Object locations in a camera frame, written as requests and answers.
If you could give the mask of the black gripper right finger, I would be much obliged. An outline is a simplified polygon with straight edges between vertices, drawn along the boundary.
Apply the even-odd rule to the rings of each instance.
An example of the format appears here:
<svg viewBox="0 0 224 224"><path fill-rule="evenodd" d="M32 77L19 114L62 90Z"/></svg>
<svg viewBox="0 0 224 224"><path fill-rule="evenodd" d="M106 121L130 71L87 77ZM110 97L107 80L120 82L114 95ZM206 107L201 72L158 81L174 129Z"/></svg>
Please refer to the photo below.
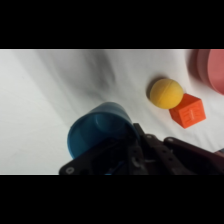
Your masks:
<svg viewBox="0 0 224 224"><path fill-rule="evenodd" d="M224 157L174 137L161 141L138 123L134 128L149 175L224 175Z"/></svg>

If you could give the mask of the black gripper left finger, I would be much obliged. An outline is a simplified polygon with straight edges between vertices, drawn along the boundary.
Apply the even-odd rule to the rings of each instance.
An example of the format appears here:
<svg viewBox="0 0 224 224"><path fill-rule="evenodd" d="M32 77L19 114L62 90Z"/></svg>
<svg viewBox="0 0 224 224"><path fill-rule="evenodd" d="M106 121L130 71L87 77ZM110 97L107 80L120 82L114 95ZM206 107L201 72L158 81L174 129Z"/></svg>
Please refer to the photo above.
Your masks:
<svg viewBox="0 0 224 224"><path fill-rule="evenodd" d="M146 175L138 141L131 137L106 139L63 165L60 175Z"/></svg>

